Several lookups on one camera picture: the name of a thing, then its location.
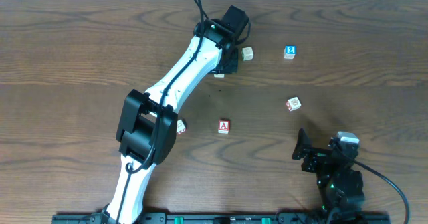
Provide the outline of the red I letter block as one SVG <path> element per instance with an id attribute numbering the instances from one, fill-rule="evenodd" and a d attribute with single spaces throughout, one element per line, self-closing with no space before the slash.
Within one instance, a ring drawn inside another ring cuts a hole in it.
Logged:
<path id="1" fill-rule="evenodd" d="M 225 74 L 213 74 L 215 78 L 224 78 Z"/>

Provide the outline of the red A letter block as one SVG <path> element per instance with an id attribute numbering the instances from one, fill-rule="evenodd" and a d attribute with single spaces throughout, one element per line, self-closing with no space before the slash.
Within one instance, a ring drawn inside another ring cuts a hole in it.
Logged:
<path id="1" fill-rule="evenodd" d="M 218 125 L 218 133 L 228 134 L 230 131 L 230 121 L 229 120 L 220 120 Z"/>

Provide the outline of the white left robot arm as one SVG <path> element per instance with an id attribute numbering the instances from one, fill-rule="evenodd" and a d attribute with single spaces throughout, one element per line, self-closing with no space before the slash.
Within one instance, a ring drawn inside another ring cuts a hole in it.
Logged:
<path id="1" fill-rule="evenodd" d="M 240 35 L 250 27 L 247 14 L 230 6 L 221 19 L 203 19 L 176 64 L 145 92 L 132 90 L 124 99 L 116 139 L 121 169 L 112 201 L 102 223 L 135 223 L 151 174 L 171 151 L 177 136 L 178 113 L 207 74 L 231 74 L 238 64 Z"/>

